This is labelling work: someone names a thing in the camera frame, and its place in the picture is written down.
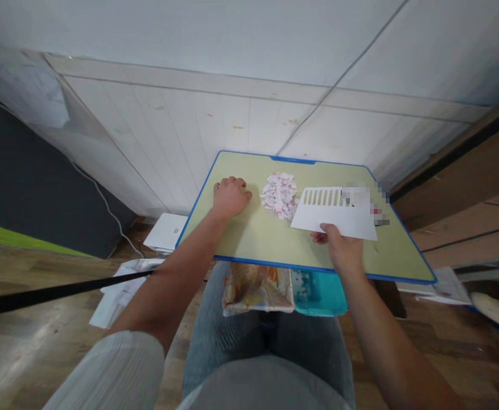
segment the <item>teal container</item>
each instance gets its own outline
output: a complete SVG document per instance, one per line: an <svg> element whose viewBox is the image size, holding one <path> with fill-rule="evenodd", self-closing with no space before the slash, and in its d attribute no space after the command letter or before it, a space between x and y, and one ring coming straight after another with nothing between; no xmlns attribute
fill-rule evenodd
<svg viewBox="0 0 499 410"><path fill-rule="evenodd" d="M295 310L306 316L341 316L348 303L340 277L333 273L291 270Z"/></svg>

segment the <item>floor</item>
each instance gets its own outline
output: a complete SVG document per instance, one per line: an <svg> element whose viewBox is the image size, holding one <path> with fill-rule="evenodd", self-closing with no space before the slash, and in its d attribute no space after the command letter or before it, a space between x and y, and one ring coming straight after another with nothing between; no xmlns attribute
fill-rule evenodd
<svg viewBox="0 0 499 410"><path fill-rule="evenodd" d="M150 229L136 224L136 245ZM136 258L126 242L110 260L0 247L0 294L111 276L120 262ZM166 359L156 409L175 408L181 398L184 361L205 282L189 306ZM403 296L405 332L444 375L469 408L499 409L499 335L482 316L464 307ZM0 410L39 409L102 331L88 321L99 291L0 315ZM386 408L364 363L349 314L340 317L350 352L359 409Z"/></svg>

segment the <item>pink paper piece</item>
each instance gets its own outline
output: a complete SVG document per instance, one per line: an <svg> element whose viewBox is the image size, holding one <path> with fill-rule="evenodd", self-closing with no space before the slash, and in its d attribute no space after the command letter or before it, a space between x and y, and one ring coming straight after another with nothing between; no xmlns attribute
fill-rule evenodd
<svg viewBox="0 0 499 410"><path fill-rule="evenodd" d="M275 173L268 177L268 184L263 188L261 203L265 209L274 211L280 219L292 220L298 199L294 175Z"/></svg>

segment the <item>white sleeve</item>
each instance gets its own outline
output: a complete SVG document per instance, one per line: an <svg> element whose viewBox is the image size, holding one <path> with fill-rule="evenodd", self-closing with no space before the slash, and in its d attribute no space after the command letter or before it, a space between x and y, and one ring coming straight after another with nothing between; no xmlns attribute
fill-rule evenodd
<svg viewBox="0 0 499 410"><path fill-rule="evenodd" d="M122 331L100 340L44 406L45 410L153 409L164 349L153 336Z"/></svg>

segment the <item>right hand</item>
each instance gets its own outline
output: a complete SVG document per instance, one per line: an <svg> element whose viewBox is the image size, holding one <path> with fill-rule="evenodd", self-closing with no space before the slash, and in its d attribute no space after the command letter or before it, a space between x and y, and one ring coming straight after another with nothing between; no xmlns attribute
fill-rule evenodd
<svg viewBox="0 0 499 410"><path fill-rule="evenodd" d="M363 276L363 239L342 236L333 224L319 225L322 232L312 232L314 243L329 244L329 256L341 277Z"/></svg>

